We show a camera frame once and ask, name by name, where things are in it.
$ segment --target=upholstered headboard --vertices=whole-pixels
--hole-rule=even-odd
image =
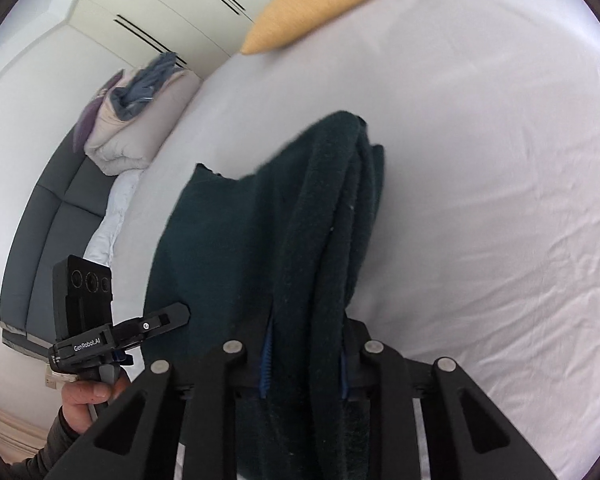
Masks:
[[[38,180],[11,245],[0,293],[2,341],[46,360],[56,341],[52,267],[82,256],[104,217],[114,177],[64,138]]]

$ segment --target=mattress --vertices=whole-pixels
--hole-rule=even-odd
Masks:
[[[580,480],[600,454],[600,54],[514,0],[369,0],[230,59],[133,196],[114,321],[142,313],[197,163],[240,178],[339,109],[386,149],[349,315],[405,357],[455,358],[561,480]]]

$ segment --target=human hand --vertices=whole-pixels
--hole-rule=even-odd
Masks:
[[[131,384],[124,370],[113,387],[93,381],[65,383],[62,387],[62,414],[64,420],[75,433],[83,434],[93,423],[88,404],[100,404],[109,399],[117,399]]]

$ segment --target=silver bolt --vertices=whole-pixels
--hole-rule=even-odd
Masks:
[[[227,354],[237,354],[238,352],[242,351],[242,343],[232,339],[231,341],[227,341],[222,345],[222,350],[224,350]]]
[[[384,345],[379,341],[367,341],[365,343],[365,350],[370,354],[379,354],[384,350]]]
[[[163,374],[169,371],[169,363],[164,359],[158,359],[151,364],[151,371],[154,374]]]
[[[456,369],[456,362],[451,357],[438,359],[438,368],[443,372],[453,372]]]

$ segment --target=garment sleeve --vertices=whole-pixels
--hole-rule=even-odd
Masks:
[[[42,480],[79,435],[71,429],[62,414],[62,408],[46,438],[46,446],[33,458],[11,465],[14,480]]]

